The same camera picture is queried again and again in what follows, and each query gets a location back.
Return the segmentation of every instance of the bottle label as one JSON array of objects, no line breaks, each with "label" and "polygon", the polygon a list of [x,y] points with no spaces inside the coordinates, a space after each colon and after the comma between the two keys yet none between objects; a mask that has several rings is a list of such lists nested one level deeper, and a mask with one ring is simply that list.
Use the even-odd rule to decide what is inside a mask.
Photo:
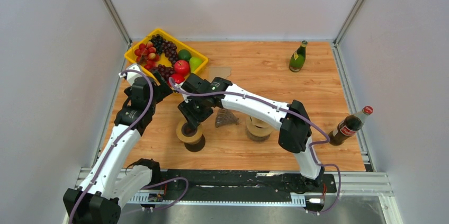
[{"label": "bottle label", "polygon": [[351,136],[353,136],[353,135],[356,133],[356,131],[350,130],[346,125],[343,126],[343,127],[340,129],[340,132],[341,132],[343,135],[348,136],[348,137],[351,137]]}]

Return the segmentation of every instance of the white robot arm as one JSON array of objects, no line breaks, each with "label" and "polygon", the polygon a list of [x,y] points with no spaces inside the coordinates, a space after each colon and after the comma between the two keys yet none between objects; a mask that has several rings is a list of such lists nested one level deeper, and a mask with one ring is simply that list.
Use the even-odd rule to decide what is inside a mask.
[{"label": "white robot arm", "polygon": [[[279,145],[294,154],[301,168],[302,176],[312,180],[321,179],[324,168],[315,163],[312,156],[314,150],[309,147],[312,143],[310,126],[283,111],[292,110],[308,119],[302,103],[295,100],[291,104],[269,100],[219,77],[209,83],[207,80],[191,74],[179,86],[181,88],[178,90],[181,93],[182,91],[190,93],[183,93],[184,102],[178,108],[191,129],[196,128],[209,117],[213,112],[211,108],[215,106],[248,114],[280,130]],[[226,93],[211,95],[214,92]]]},{"label": "white robot arm", "polygon": [[[141,72],[136,64],[128,70]],[[75,209],[76,223],[116,223],[121,209],[142,187],[150,184],[152,179],[159,182],[159,163],[152,159],[140,159],[123,179],[116,182],[129,152],[152,121],[156,104],[173,92],[159,74],[155,76],[162,83],[157,85],[152,78],[147,77],[152,86],[151,99],[148,81],[138,73],[127,73],[126,80],[131,85],[125,90],[128,99],[117,113],[115,126],[104,151],[78,189],[68,189],[64,194],[63,201],[68,214]]]}]

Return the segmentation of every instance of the green glass bottle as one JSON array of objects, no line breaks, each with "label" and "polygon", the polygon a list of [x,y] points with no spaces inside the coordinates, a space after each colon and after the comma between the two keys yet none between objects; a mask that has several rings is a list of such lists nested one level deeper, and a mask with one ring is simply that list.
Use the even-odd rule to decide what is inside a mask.
[{"label": "green glass bottle", "polygon": [[293,72],[298,72],[301,70],[304,62],[306,61],[306,46],[307,41],[303,40],[301,42],[301,46],[296,50],[295,53],[292,54],[292,58],[290,58],[289,68]]}]

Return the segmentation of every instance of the red bottle cap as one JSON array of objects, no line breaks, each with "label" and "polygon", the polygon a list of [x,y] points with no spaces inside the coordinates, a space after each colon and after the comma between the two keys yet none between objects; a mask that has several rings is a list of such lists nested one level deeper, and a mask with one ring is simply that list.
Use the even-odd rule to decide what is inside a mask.
[{"label": "red bottle cap", "polygon": [[363,108],[363,113],[365,113],[365,114],[372,114],[373,111],[374,111],[373,108],[370,106],[366,106]]}]

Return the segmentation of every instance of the yellow fruit basket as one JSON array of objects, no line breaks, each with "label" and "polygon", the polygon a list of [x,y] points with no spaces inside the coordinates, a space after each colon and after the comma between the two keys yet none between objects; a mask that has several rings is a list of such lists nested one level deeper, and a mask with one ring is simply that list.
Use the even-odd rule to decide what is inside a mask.
[{"label": "yellow fruit basket", "polygon": [[[208,58],[202,54],[200,54],[198,51],[194,50],[193,48],[187,46],[186,44],[180,42],[179,40],[177,40],[176,38],[174,38],[173,36],[171,36],[170,34],[164,32],[162,29],[155,29],[153,32],[151,32],[148,36],[146,36],[143,40],[139,41],[137,44],[135,44],[130,50],[128,50],[125,53],[125,58],[130,61],[131,63],[135,63],[137,62],[137,57],[134,52],[139,49],[139,45],[140,44],[147,44],[148,41],[151,40],[151,37],[153,35],[161,35],[165,40],[171,41],[176,45],[176,52],[179,52],[182,49],[188,50],[190,52],[190,54],[192,55],[192,57],[198,57],[202,60],[202,63],[198,66],[198,68],[195,69],[195,71],[192,71],[195,74],[199,74],[200,72],[202,72],[205,68],[206,68],[206,64],[208,63]],[[165,57],[164,53],[160,54],[160,60],[156,62],[156,66],[158,66],[159,64],[165,65],[166,67],[171,67],[172,63],[168,60],[167,57]],[[156,80],[156,78],[154,77],[154,75],[147,69],[145,69],[143,66],[141,66],[143,72],[145,72],[147,75],[151,76],[152,78],[154,78]]]}]

